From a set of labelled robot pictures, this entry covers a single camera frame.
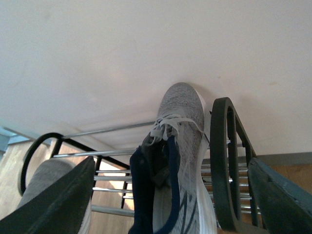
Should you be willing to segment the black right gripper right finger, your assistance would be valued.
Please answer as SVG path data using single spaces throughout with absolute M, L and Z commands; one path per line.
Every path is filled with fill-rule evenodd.
M 248 175 L 266 229 L 271 234 L 310 234 L 312 195 L 257 158 Z

